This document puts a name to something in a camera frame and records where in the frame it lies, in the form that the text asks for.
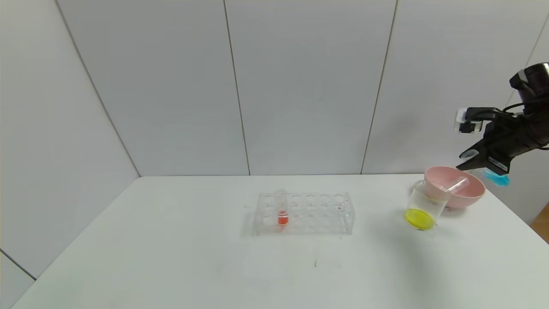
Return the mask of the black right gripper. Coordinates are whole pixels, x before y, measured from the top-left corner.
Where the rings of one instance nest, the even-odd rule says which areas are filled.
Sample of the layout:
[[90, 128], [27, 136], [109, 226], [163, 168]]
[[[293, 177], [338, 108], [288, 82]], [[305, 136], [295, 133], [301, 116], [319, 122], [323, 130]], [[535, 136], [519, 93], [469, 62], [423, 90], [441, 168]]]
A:
[[463, 160], [457, 170], [486, 167], [499, 175], [508, 174], [514, 158], [540, 147], [539, 124], [531, 121], [493, 121], [487, 125], [483, 139], [459, 155]]

